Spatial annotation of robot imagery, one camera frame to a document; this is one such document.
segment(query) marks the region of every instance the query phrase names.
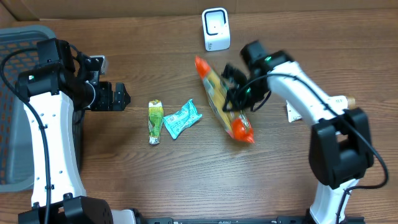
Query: snack packet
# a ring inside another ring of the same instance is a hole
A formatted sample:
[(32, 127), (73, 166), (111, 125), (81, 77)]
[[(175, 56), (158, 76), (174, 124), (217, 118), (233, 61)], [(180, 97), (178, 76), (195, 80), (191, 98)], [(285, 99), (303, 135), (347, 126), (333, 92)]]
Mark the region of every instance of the snack packet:
[(225, 131), (233, 139), (254, 143), (253, 129), (243, 111), (223, 111), (228, 90), (224, 80), (207, 64), (206, 60), (196, 57), (195, 65), (205, 86), (210, 106)]
[(183, 130), (192, 126), (200, 118), (201, 114), (198, 114), (191, 99), (182, 106), (180, 111), (164, 117), (164, 126), (166, 126), (173, 139), (176, 139)]
[(149, 144), (160, 143), (160, 132), (163, 126), (163, 107), (160, 100), (148, 104)]

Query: wall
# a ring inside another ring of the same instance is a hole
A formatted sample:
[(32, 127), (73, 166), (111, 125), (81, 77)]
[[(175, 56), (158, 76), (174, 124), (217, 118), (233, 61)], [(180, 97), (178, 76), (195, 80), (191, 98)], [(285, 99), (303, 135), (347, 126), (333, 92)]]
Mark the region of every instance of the wall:
[(19, 20), (201, 14), (222, 6), (229, 13), (374, 9), (398, 7), (396, 0), (2, 0)]
[(14, 22), (14, 17), (8, 10), (0, 3), (0, 28), (9, 27)]

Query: orange wrapper end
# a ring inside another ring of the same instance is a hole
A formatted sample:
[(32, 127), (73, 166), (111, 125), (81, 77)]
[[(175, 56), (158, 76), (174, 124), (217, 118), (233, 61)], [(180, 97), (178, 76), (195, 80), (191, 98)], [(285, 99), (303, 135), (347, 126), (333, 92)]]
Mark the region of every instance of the orange wrapper end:
[(195, 57), (195, 66), (201, 79), (204, 79), (207, 73), (211, 71), (211, 67), (206, 60), (198, 56)]
[(232, 131), (234, 139), (244, 141), (248, 143), (254, 143), (254, 131), (249, 123), (249, 126), (245, 126), (240, 118), (232, 122)]

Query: light blue packet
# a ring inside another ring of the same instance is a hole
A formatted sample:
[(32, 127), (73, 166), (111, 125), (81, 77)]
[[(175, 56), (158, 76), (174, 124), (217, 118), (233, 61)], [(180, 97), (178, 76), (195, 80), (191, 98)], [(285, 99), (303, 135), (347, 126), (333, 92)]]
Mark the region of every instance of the light blue packet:
[(176, 139), (180, 133), (192, 126), (201, 118), (201, 114), (198, 114), (195, 105), (191, 100), (182, 106), (182, 109), (175, 114), (167, 115), (163, 118), (164, 125), (173, 137)]

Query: table surface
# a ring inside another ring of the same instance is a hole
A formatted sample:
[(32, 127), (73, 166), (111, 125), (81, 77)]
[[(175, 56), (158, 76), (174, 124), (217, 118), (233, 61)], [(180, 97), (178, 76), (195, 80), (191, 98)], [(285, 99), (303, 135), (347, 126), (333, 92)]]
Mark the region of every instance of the table surface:
[[(264, 218), (303, 215), (317, 180), (308, 164), (309, 128), (289, 123), (276, 95), (247, 113), (255, 144), (232, 140), (209, 107), (194, 65), (204, 57), (221, 72), (227, 62), (246, 71), (242, 47), (259, 39), (285, 49), (329, 95), (352, 95), (369, 116), (375, 148), (391, 178), (379, 190), (357, 190), (346, 214), (368, 223), (398, 222), (398, 9), (232, 14), (231, 47), (208, 53), (200, 16), (16, 22), (42, 24), (87, 55), (110, 62), (103, 81), (124, 82), (124, 112), (87, 112), (81, 179), (89, 197), (146, 217)], [(148, 144), (148, 101), (172, 114), (193, 98), (200, 122), (173, 140), (165, 128)], [(382, 180), (381, 166), (362, 184)], [(30, 209), (32, 192), (0, 195), (0, 223)]]

